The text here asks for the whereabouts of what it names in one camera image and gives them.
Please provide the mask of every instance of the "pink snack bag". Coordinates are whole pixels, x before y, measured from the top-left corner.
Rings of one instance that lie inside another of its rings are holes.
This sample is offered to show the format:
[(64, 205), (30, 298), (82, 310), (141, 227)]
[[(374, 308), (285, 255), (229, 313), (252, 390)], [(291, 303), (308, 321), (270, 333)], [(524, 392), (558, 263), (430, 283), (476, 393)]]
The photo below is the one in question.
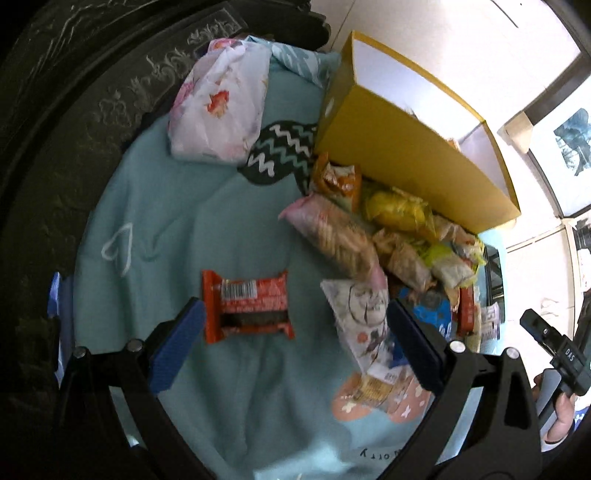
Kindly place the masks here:
[(375, 290), (388, 288), (371, 237), (350, 214), (330, 200), (312, 193), (289, 205), (285, 218), (324, 255), (336, 261), (350, 278)]

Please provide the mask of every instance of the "orange candy bar wrapper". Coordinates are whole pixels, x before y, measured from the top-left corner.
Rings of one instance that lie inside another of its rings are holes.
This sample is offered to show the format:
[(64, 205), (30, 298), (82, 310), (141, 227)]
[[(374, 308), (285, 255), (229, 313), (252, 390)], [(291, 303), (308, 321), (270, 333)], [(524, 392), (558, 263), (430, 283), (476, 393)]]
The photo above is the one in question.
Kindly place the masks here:
[(276, 278), (227, 280), (203, 270), (202, 283), (207, 343), (235, 333), (284, 332), (295, 338), (287, 315), (287, 272)]

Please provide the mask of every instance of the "barcode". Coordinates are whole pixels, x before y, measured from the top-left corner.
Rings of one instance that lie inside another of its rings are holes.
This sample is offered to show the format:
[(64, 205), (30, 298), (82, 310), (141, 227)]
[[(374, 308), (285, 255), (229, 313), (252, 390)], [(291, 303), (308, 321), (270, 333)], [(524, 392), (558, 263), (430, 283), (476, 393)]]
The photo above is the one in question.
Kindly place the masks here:
[(222, 300), (245, 300), (256, 298), (256, 280), (222, 285)]

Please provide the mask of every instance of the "screw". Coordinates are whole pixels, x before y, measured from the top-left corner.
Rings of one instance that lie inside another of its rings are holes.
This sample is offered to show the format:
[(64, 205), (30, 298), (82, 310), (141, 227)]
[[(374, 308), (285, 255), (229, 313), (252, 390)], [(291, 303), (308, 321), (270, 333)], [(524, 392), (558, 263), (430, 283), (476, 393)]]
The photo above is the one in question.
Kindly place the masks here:
[(507, 350), (507, 356), (512, 358), (513, 360), (517, 360), (519, 358), (519, 350), (517, 348), (509, 347)]
[(84, 357), (86, 355), (86, 347), (85, 346), (77, 346), (76, 348), (74, 348), (72, 355), (74, 355), (75, 358)]
[(127, 345), (125, 345), (125, 348), (127, 348), (127, 350), (132, 353), (137, 353), (142, 348), (144, 348), (144, 343), (142, 342), (142, 340), (138, 340), (137, 338), (134, 338), (133, 340), (130, 340), (129, 342), (127, 342)]
[(452, 352), (456, 353), (463, 353), (466, 351), (466, 345), (464, 345), (460, 340), (454, 340), (449, 344), (449, 348), (452, 349)]

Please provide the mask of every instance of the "light blue blanket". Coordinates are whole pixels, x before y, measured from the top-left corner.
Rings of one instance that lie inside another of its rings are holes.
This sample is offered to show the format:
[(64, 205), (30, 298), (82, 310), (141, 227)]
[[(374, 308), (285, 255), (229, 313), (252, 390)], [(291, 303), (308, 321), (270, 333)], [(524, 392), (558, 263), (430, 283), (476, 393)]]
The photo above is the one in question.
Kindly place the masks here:
[[(297, 53), (292, 60), (313, 66)], [(336, 64), (334, 56), (314, 59), (319, 72)], [(76, 343), (100, 353), (146, 338), (189, 297), (201, 296), (203, 269), (226, 278), (287, 269), (296, 339), (234, 336), (215, 345), (199, 339), (160, 401), (221, 480), (373, 480), (421, 417), (395, 424), (376, 411), (343, 422), (331, 411), (333, 397), (355, 371), (320, 289), (322, 279), (340, 275), (277, 220), (301, 196), (309, 167), (306, 154), (294, 156), (278, 133), (287, 131), (311, 149), (324, 95), (290, 61), (272, 59), (264, 128), (249, 166), (237, 171), (173, 159), (167, 118), (134, 142), (79, 249)], [(138, 437), (121, 393), (113, 395), (126, 431)], [(447, 456), (455, 449), (449, 445)]]

